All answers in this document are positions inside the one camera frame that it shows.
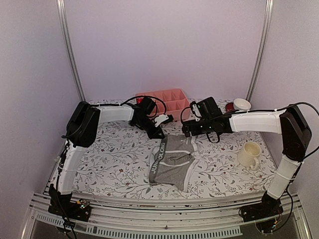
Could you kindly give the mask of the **pink divided organizer box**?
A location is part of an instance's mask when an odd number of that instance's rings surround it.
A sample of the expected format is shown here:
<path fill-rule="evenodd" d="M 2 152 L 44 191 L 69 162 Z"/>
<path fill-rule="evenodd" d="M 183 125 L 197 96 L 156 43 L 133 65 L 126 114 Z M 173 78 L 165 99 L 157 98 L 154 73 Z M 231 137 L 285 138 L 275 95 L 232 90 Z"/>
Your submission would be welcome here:
<path fill-rule="evenodd" d="M 172 115 L 174 121 L 180 120 L 182 110 L 189 107 L 190 102 L 186 98 L 185 93 L 182 89 L 169 89 L 161 91 L 151 91 L 144 93 L 137 93 L 135 96 L 153 96 L 162 100 L 166 105 L 166 114 Z M 164 114 L 165 109 L 163 104 L 157 99 L 152 99 L 156 105 L 150 116 Z M 182 114 L 182 120 L 187 120 L 190 117 L 190 109 L 187 108 Z"/>

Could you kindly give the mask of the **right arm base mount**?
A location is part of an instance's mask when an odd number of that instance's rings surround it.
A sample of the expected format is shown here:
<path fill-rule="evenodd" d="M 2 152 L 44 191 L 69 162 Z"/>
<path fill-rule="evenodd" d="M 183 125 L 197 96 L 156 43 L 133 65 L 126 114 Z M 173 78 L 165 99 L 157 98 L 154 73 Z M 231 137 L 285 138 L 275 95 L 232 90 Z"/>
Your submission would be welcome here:
<path fill-rule="evenodd" d="M 274 199 L 266 191 L 261 202 L 243 206 L 239 209 L 239 216 L 244 222 L 260 220 L 282 214 L 284 209 L 280 199 Z"/>

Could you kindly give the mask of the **grey boxer briefs lettered band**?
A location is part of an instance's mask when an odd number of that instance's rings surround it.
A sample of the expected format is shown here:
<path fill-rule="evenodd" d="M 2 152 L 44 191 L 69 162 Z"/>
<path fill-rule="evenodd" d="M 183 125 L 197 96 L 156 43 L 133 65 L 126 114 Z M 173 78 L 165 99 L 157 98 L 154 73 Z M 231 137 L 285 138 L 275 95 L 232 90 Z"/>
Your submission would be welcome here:
<path fill-rule="evenodd" d="M 199 164 L 195 137 L 166 135 L 150 154 L 149 184 L 170 184 L 187 192 L 190 178 Z"/>

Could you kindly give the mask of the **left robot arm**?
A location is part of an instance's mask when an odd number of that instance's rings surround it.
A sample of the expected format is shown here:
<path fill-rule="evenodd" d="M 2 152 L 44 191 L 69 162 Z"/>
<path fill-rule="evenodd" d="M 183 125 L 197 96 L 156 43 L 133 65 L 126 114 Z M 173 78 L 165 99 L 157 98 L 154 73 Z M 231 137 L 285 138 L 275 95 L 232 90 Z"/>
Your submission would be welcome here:
<path fill-rule="evenodd" d="M 57 176 L 50 184 L 49 194 L 55 201 L 55 208 L 63 216 L 70 216 L 74 212 L 74 205 L 62 196 L 71 197 L 72 185 L 86 149 L 96 140 L 98 126 L 105 122 L 127 121 L 130 126 L 144 130 L 150 139 L 164 137 L 161 124 L 173 119 L 166 112 L 155 113 L 151 116 L 158 98 L 141 96 L 141 101 L 133 104 L 126 100 L 121 104 L 90 104 L 82 101 L 71 116 L 67 127 L 65 146 L 58 163 Z"/>

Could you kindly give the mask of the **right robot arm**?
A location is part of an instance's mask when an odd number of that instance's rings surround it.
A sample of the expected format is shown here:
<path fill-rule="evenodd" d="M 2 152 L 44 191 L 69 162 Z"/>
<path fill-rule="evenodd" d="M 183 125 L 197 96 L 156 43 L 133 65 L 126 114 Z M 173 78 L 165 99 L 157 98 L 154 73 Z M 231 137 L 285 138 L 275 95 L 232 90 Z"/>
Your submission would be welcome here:
<path fill-rule="evenodd" d="M 246 110 L 223 113 L 214 98 L 209 97 L 190 104 L 195 119 L 181 121 L 186 137 L 201 134 L 242 131 L 277 133 L 282 136 L 282 160 L 275 177 L 266 191 L 269 197 L 258 205 L 258 213 L 268 217 L 277 209 L 277 202 L 297 174 L 302 162 L 309 156 L 306 151 L 312 137 L 311 129 L 298 104 L 274 110 Z"/>

